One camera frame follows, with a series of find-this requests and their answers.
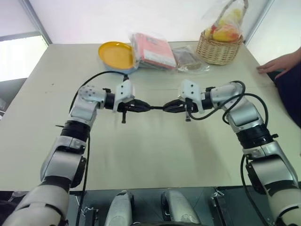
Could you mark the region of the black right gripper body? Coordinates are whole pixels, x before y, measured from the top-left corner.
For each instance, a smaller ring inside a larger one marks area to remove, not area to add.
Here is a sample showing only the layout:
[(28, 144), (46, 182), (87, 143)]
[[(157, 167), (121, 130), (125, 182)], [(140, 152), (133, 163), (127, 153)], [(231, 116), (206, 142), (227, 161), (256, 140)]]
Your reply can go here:
[(185, 98), (185, 121), (189, 122), (191, 120), (196, 120), (196, 117), (192, 115), (194, 109), (194, 103), (191, 99)]

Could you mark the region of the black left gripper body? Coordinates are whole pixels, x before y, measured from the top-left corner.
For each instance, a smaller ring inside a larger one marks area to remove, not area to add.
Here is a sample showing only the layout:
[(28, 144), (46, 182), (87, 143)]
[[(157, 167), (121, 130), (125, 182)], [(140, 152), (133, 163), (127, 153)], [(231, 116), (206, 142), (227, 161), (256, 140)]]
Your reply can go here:
[(132, 105), (130, 102), (128, 102), (128, 103), (121, 102), (118, 104), (117, 112), (122, 113), (121, 123), (126, 123), (126, 113), (127, 112), (135, 112), (135, 106)]

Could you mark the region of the person's bare hand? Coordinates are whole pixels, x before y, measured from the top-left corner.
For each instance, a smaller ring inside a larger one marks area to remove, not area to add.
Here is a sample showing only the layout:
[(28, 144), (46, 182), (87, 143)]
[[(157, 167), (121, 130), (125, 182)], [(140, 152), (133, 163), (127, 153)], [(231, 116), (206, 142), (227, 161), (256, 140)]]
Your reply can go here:
[(284, 74), (291, 67), (290, 61), (291, 57), (289, 56), (289, 54), (287, 54), (275, 58), (264, 65), (260, 65), (256, 67), (256, 69), (258, 73), (271, 73), (275, 71), (281, 71), (280, 74)]

